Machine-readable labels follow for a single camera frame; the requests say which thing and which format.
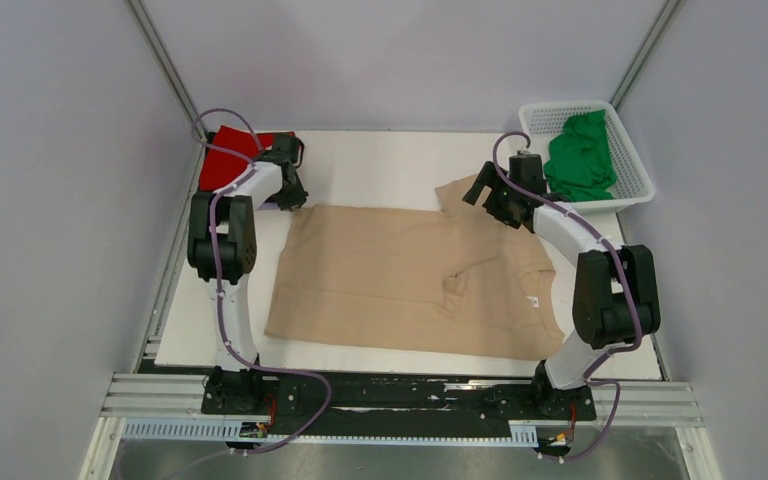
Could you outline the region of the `beige t shirt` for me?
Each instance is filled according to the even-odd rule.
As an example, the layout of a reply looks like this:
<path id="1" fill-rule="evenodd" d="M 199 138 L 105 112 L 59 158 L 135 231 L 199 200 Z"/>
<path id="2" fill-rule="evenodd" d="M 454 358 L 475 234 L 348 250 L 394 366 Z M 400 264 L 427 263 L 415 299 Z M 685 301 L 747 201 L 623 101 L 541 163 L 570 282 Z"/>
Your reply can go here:
<path id="1" fill-rule="evenodd" d="M 317 205 L 280 254 L 268 336 L 540 361 L 565 338 L 555 270 L 538 237 L 439 186 L 435 211 Z"/>

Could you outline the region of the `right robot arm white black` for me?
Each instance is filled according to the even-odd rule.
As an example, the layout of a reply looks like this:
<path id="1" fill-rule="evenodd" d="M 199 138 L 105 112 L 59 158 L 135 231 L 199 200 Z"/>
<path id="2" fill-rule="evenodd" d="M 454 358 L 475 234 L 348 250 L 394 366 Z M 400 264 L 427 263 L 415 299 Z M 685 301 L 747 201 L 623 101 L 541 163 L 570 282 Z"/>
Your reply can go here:
<path id="1" fill-rule="evenodd" d="M 526 227 L 576 268 L 573 333 L 535 369 L 523 400 L 543 418 L 591 399 L 588 382 L 613 355 L 630 352 L 660 327 L 652 252 L 608 240 L 561 194 L 551 193 L 536 154 L 510 157 L 508 168 L 485 162 L 463 196 L 502 224 Z"/>

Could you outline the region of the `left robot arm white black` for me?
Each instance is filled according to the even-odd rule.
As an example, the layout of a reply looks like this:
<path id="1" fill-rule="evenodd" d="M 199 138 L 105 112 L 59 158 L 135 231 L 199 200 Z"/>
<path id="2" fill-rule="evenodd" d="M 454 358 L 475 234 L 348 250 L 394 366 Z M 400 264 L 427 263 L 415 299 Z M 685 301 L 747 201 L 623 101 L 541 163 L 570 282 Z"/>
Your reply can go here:
<path id="1" fill-rule="evenodd" d="M 222 127 L 207 137 L 190 200 L 186 258 L 205 283 L 217 325 L 215 365 L 201 410 L 254 415 L 267 400 L 252 335 L 248 281 L 257 258 L 255 212 L 294 210 L 307 200 L 298 175 L 305 145 L 293 132 Z"/>

